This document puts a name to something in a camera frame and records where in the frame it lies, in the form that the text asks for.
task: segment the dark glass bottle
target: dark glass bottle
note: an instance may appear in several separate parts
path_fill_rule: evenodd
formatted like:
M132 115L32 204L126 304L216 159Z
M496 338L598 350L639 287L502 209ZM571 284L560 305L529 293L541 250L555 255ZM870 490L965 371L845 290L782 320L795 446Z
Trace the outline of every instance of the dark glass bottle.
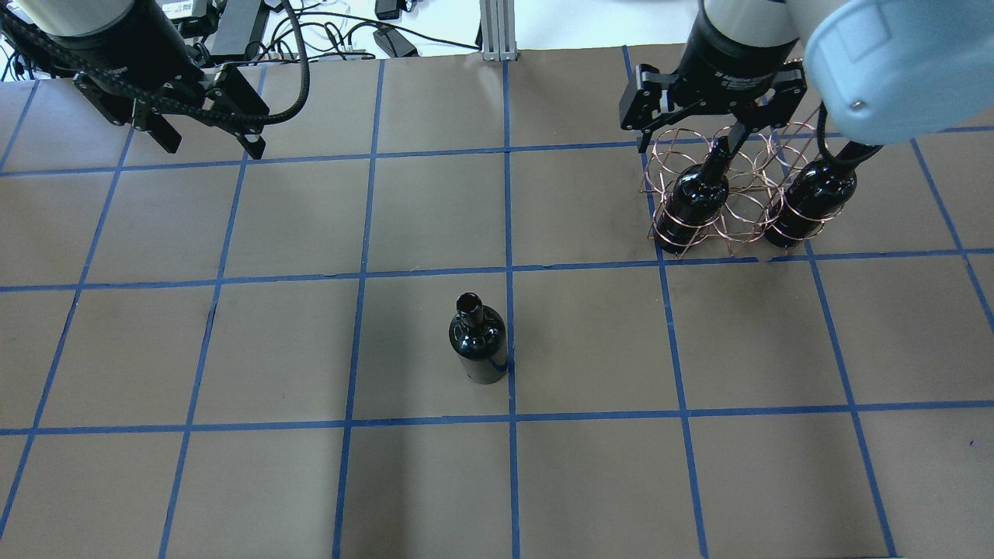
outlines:
M867 146L850 142L839 152L838 159L854 160L867 153ZM785 249L799 245L820 223L838 212L856 192L856 164L831 163L818 158L801 169L783 193L787 208L777 202L769 216L779 214L763 236L772 244Z
M507 373L507 328L496 310L476 293L463 293L455 302L448 341L462 357L466 376L478 384L499 381Z
M691 165L680 174L666 203L666 212L656 218L655 238L667 253L687 250L701 226L710 223L729 199L725 173L732 163L729 139L718 138L704 163Z

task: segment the wire wine rack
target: wire wine rack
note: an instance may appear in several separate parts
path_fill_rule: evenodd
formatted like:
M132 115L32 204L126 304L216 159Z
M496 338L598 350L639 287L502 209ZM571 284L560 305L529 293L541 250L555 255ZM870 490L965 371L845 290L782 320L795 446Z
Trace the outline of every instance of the wire wine rack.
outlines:
M802 219L815 223L815 228L804 238L784 237L798 242L807 241L821 233L825 224L836 218L840 208L825 218L811 220L799 214L788 204L784 204L785 189L793 182L810 161L818 157L815 143L816 130L810 122L817 117L817 110L804 121L791 121L781 132L758 133L736 154L726 177L729 180L729 198L722 212L709 223L697 227L697 233L689 243L673 243L656 227L661 214L673 192L673 186L680 173L687 167L703 162L703 157L711 150L715 140L732 128L725 126L710 138L689 128L670 128L663 131L651 145L644 169L642 192L656 195L656 209L652 216L649 239L663 238L684 249L676 255L682 258L693 247L708 240L721 239L725 242L730 257L739 254L743 247L762 239L763 233L775 229L777 217L782 212L793 212ZM693 154L700 153L699 161ZM667 214L681 225L686 225Z

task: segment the sticker label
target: sticker label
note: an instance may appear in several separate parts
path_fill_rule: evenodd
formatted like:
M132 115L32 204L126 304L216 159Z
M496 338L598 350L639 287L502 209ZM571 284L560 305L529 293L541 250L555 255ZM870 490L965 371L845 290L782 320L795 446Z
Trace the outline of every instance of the sticker label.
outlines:
M193 17L193 0L186 0L184 2L170 2L169 4L162 5L162 11L166 13L166 17L171 20L181 20L184 18Z

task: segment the floor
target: floor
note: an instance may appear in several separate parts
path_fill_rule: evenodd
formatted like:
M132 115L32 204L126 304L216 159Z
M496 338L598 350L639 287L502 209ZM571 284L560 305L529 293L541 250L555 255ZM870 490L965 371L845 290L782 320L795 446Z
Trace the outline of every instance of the floor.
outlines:
M679 53L315 65L261 161L0 87L0 557L988 557L994 112L674 260L616 108Z

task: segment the grid square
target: grid square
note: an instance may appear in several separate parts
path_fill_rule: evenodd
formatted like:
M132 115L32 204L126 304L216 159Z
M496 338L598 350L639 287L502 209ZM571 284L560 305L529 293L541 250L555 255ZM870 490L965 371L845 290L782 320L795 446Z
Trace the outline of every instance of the grid square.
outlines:
M184 423L212 294L85 291L42 426Z
M34 423L72 304L72 291L0 293L0 428Z
M909 143L886 146L856 174L859 185L845 211L811 241L816 252L955 248Z
M731 557L885 557L848 414L691 420L708 549Z
M288 122L263 129L264 157L369 153L378 72L375 62L312 64L310 102ZM266 69L262 98L272 112L284 110L297 99L299 73L295 65Z
M357 283L226 285L197 422L344 419Z
M858 402L994 398L990 326L962 258L818 268Z
M507 380L471 382L448 342L455 300L467 291L507 318L503 274L366 282L355 418L507 413Z
M640 167L628 147L513 153L514 263L655 260Z
M972 161L994 157L990 134L957 132L930 134L917 140L932 180L942 197L956 233L967 249L994 246L990 212L994 191L978 185L990 181L987 169Z
M31 450L0 556L154 557L183 436L46 435Z
M994 410L862 414L895 545L905 557L994 549Z
M358 272L369 166L369 161L251 165L226 276Z
M523 557L697 557L680 420L518 424Z
M994 304L994 255L970 255L969 259L987 296L987 304Z
M352 433L342 558L511 556L506 424Z
M512 145L633 139L618 123L621 49L526 51L508 74Z
M239 168L122 173L87 280L212 280Z
M0 495L6 495L17 475L27 437L0 437Z
M503 267L504 246L502 155L377 162L370 271Z
M113 175L0 178L0 283L76 283Z
M501 73L476 54L386 61L377 151L504 145Z
M7 150L7 144L14 134L17 121L21 119L21 112L24 110L24 103L31 96L32 86L33 84L28 82L12 82L0 88L0 106L4 107L0 112L0 157L3 157L3 153Z
M846 403L807 263L666 274L689 407Z
M167 557L330 557L340 429L194 433Z
M519 413L677 407L658 269L524 272L514 284Z
M41 80L3 170L115 167L127 134L107 122L71 80Z

